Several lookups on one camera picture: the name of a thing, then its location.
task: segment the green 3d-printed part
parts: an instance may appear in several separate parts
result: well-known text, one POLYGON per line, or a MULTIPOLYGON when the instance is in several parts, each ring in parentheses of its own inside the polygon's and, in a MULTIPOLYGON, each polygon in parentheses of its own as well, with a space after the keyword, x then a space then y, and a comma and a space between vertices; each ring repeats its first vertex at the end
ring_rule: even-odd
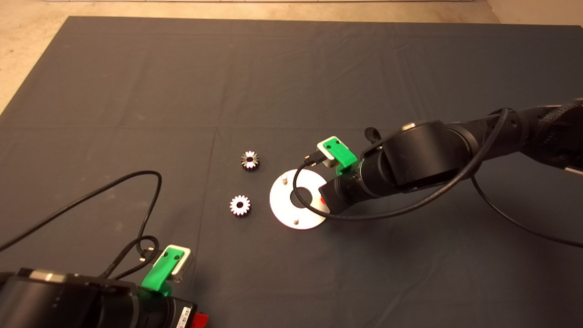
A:
POLYGON ((338 138, 331 138, 324 142, 324 147, 334 158, 338 161, 336 167, 336 174, 341 175, 352 164, 358 161, 356 155, 353 154, 347 146, 345 146, 338 138))
POLYGON ((165 284, 164 282, 168 279, 172 270, 174 270, 174 267, 183 256, 183 250, 168 247, 164 254, 160 256, 156 264, 154 264, 154 267, 148 272, 142 281, 142 286, 159 291, 165 296, 169 296, 171 293, 170 285, 165 284))

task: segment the barcode label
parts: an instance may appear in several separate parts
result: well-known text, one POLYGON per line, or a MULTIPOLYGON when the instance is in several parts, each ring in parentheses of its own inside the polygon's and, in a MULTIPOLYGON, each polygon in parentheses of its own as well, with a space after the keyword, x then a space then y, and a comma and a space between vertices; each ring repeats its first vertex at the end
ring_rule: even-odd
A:
POLYGON ((188 316, 190 315, 190 308, 183 308, 182 314, 180 315, 180 320, 178 320, 178 325, 176 328, 186 328, 186 322, 188 321, 188 316))

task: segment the gear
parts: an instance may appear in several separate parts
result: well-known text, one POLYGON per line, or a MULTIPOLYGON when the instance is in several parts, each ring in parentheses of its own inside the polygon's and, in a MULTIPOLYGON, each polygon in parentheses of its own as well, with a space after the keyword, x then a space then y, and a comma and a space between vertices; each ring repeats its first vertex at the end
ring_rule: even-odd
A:
POLYGON ((239 195, 231 200, 229 207, 234 215, 242 217, 251 210, 251 202, 247 196, 239 195))
POLYGON ((241 156, 241 166, 247 171, 253 171, 259 166, 259 156, 254 151, 246 151, 241 156))

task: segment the black cable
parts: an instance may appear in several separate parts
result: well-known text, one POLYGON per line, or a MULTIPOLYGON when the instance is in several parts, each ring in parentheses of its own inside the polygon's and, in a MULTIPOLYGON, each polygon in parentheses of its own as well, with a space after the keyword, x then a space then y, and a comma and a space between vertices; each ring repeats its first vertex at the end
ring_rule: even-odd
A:
POLYGON ((504 122, 506 121, 506 118, 508 117, 508 112, 509 112, 508 109, 502 109, 502 111, 500 112, 500 116, 498 117, 498 122, 496 122, 496 125, 494 126, 494 130, 492 131, 492 133, 488 136, 488 138, 486 138, 486 141, 484 142, 484 144, 482 145, 480 150, 478 150, 476 155, 469 161, 469 163, 453 179, 451 179, 445 185, 441 186, 436 191, 421 198, 419 201, 417 201, 411 205, 408 205, 408 206, 405 206, 402 208, 398 208, 397 210, 392 210, 389 212, 370 214, 370 215, 347 216, 347 215, 330 214, 330 213, 320 211, 320 210, 312 207, 308 202, 306 202, 306 200, 301 197, 300 192, 297 189, 297 177, 300 174, 300 171, 303 170, 304 168, 306 168, 307 166, 310 166, 314 163, 317 163, 313 160, 310 160, 309 158, 297 169, 296 174, 293 177, 293 192, 296 195, 297 199, 300 201, 300 203, 302 203, 307 209, 309 209, 310 211, 312 211, 318 215, 321 215, 321 216, 323 216, 325 218, 329 218, 329 219, 344 220, 344 221, 368 221, 368 220, 377 220, 377 219, 385 219, 385 218, 395 217, 397 215, 402 215, 402 214, 414 211, 422 206, 429 204, 430 202, 437 199, 439 196, 445 194, 450 189, 452 189, 456 184, 458 184, 461 180, 465 179, 469 174, 472 174, 474 172, 474 170, 482 163, 484 156, 486 155, 486 153, 488 152, 488 150, 490 149, 490 147, 494 143, 494 140, 496 140, 496 138, 498 137, 500 130, 502 130, 502 126, 504 125, 504 122))
MULTIPOLYGON (((52 220, 58 218, 59 216, 61 216, 62 214, 68 212, 69 210, 75 208, 77 205, 85 202, 86 200, 89 200, 99 194, 101 194, 102 192, 113 188, 115 186, 117 186, 118 184, 131 179, 133 177, 137 177, 137 176, 143 176, 143 175, 154 175, 157 177, 157 185, 156 185, 156 191, 154 192, 154 196, 152 197, 152 202, 150 203, 150 207, 148 208, 147 212, 146 212, 146 216, 144 217, 144 220, 142 221, 142 225, 140 227, 140 230, 138 232, 138 238, 143 236, 144 233, 144 229, 146 228, 146 224, 148 222, 148 219, 150 218, 150 214, 152 213, 152 210, 154 209, 154 206, 156 205, 156 201, 158 200, 158 195, 160 194, 160 188, 162 185, 162 175, 157 172, 157 171, 152 171, 152 170, 143 170, 143 171, 137 171, 137 172, 133 172, 130 173, 128 175, 125 175, 123 177, 120 177, 117 180, 114 180, 108 184, 106 184, 105 186, 96 189, 92 192, 90 192, 89 194, 86 194, 85 196, 69 203, 68 205, 62 207, 60 210, 54 212, 53 214, 49 215, 48 217, 46 217, 45 219, 43 219, 42 221, 40 221, 39 223, 35 224, 34 226, 32 226, 31 228, 29 228, 28 230, 24 231, 23 233, 21 233, 20 235, 12 238, 11 240, 5 242, 4 244, 2 244, 0 246, 0 252, 2 252, 3 250, 11 247, 12 245, 14 245, 15 243, 21 241, 22 239, 28 237, 30 234, 32 234, 33 232, 35 232, 36 230, 39 230, 40 228, 44 227, 46 224, 50 223, 52 220)), ((143 250, 140 246, 140 243, 138 241, 138 243, 136 244, 136 249, 138 250, 138 252, 142 255, 143 250)))
POLYGON ((137 266, 124 271, 123 273, 116 275, 113 279, 120 279, 125 277, 126 275, 132 274, 138 270, 140 270, 141 268, 145 267, 148 265, 148 263, 152 262, 152 260, 156 257, 156 254, 158 253, 158 250, 160 249, 160 243, 158 242, 158 239, 156 239, 156 237, 154 236, 141 236, 138 237, 134 240, 132 240, 129 244, 127 244, 118 254, 118 256, 115 258, 115 260, 113 260, 113 262, 111 262, 111 264, 107 267, 107 269, 99 275, 100 278, 109 278, 109 276, 111 275, 111 273, 113 272, 113 270, 115 270, 115 268, 117 268, 117 266, 119 266, 119 264, 123 261, 124 257, 128 254, 128 252, 132 249, 132 247, 134 247, 135 245, 139 244, 142 240, 149 240, 152 243, 154 243, 154 249, 152 250, 152 252, 150 253, 150 256, 148 256, 147 258, 145 258, 144 262, 141 262, 140 264, 138 264, 137 266))
POLYGON ((515 226, 528 231, 530 233, 532 233, 535 236, 541 237, 541 238, 545 238, 547 240, 551 240, 557 243, 561 243, 561 244, 565 244, 565 245, 569 245, 569 246, 574 246, 574 247, 578 247, 578 248, 583 248, 583 243, 578 243, 578 242, 574 242, 572 240, 567 240, 567 239, 562 239, 562 238, 557 238, 557 237, 553 237, 553 236, 549 236, 549 235, 545 235, 544 233, 540 233, 540 232, 536 232, 533 231, 525 226, 523 226, 520 222, 516 221, 515 219, 512 219, 510 216, 508 216, 506 213, 502 212, 501 209, 498 208, 498 206, 496 206, 489 198, 488 196, 486 196, 486 194, 484 193, 484 191, 482 190, 482 188, 480 188, 480 186, 478 185, 476 178, 472 176, 472 183, 474 185, 474 188, 476 189, 477 193, 480 194, 480 196, 482 197, 482 199, 486 202, 486 204, 488 204, 490 207, 492 207, 493 210, 495 210, 498 214, 500 214, 503 218, 505 218, 506 220, 508 220, 510 223, 514 224, 515 226))

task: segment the red tag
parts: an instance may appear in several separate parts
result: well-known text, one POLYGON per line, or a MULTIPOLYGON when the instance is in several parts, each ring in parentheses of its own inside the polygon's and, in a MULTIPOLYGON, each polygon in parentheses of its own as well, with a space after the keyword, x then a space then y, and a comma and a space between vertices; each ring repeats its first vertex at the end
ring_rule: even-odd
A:
POLYGON ((192 328, 205 328, 209 322, 209 316, 203 313, 194 313, 194 320, 192 320, 192 328))

